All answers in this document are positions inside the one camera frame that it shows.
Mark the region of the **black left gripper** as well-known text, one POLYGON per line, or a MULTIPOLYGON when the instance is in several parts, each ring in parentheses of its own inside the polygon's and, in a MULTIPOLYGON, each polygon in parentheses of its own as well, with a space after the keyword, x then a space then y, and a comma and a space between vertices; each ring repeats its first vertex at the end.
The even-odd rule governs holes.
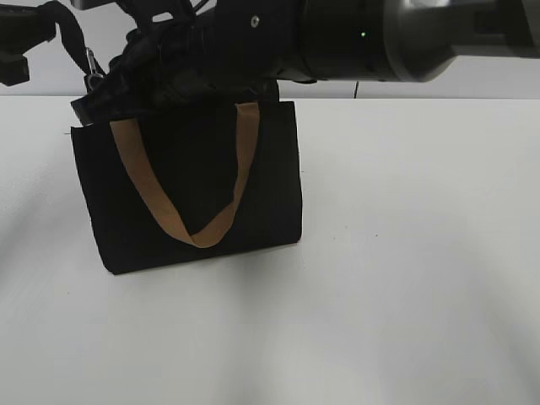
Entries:
POLYGON ((24 53, 56 37, 53 22, 38 10, 1 8, 1 84, 11 87, 30 80, 24 53))

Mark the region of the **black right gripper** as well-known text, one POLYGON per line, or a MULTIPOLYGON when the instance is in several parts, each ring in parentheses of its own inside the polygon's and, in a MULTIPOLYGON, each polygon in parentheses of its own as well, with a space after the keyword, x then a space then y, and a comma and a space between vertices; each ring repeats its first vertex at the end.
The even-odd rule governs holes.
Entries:
POLYGON ((71 107, 82 126, 166 111, 169 105, 277 101, 272 78, 247 78, 223 67, 214 9, 189 1, 119 1, 136 22, 110 73, 71 107))

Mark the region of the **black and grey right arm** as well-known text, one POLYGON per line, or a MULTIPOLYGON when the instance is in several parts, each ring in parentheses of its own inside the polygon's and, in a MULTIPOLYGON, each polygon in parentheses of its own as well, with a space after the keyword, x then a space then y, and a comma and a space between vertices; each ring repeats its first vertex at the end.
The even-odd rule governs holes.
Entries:
POLYGON ((260 100, 290 81, 422 83, 457 57, 539 56, 536 1, 123 1, 136 22, 73 102, 89 125, 202 100, 260 100))

